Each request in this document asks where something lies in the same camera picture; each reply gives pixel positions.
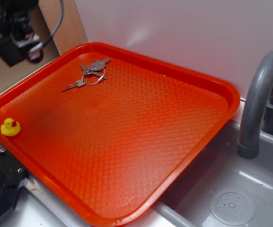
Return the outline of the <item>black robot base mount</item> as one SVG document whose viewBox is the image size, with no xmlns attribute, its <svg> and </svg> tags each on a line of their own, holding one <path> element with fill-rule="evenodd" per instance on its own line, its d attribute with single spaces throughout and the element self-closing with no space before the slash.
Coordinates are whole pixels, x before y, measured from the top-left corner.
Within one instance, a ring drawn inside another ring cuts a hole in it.
<svg viewBox="0 0 273 227">
<path fill-rule="evenodd" d="M 8 150 L 0 149 L 0 223 L 14 212 L 25 178 L 25 167 Z"/>
</svg>

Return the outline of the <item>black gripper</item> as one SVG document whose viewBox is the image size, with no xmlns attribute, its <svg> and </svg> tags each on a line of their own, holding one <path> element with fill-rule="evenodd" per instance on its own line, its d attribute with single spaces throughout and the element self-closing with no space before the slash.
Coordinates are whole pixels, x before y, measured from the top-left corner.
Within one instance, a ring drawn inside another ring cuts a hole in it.
<svg viewBox="0 0 273 227">
<path fill-rule="evenodd" d="M 6 41 L 15 45 L 39 43 L 29 15 L 37 4 L 37 0 L 0 0 L 0 45 Z"/>
</svg>

